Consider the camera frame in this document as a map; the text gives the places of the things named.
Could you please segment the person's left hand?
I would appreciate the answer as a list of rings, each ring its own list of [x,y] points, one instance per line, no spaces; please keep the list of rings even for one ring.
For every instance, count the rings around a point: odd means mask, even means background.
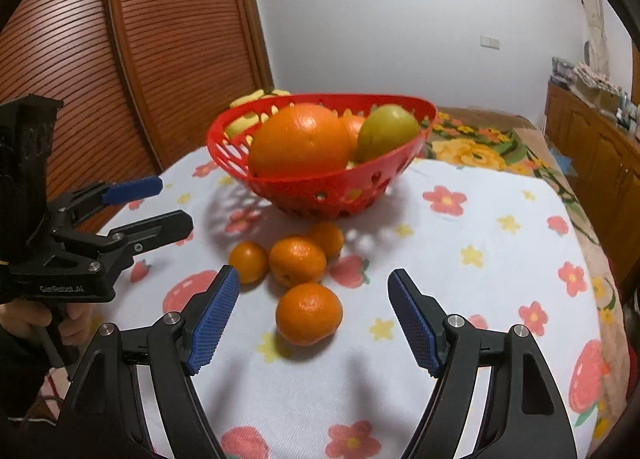
[[[1,327],[10,335],[32,341],[37,340],[36,330],[47,328],[52,323],[52,314],[46,306],[17,299],[2,304]],[[80,345],[90,335],[94,304],[72,303],[66,306],[66,315],[58,324],[62,342],[65,345]]]

